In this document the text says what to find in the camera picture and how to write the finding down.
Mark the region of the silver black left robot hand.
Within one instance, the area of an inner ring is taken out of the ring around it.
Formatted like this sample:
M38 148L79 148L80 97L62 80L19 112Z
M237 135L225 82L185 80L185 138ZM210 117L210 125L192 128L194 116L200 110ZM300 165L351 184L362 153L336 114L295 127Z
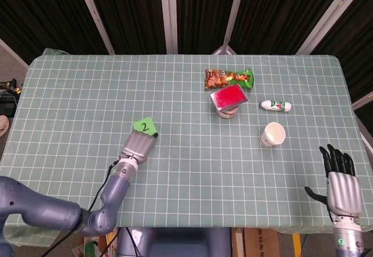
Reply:
M118 158L134 158L138 164L143 164L154 146L158 133L152 135L144 132L132 131L127 138Z

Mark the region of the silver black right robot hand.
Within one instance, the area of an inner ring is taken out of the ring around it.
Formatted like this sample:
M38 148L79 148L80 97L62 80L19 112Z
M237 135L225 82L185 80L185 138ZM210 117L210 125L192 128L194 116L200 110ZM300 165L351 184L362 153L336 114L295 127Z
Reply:
M317 194L306 186L307 195L324 204L330 214L358 217L363 212L363 196L353 159L330 144L319 150L326 176L326 195Z

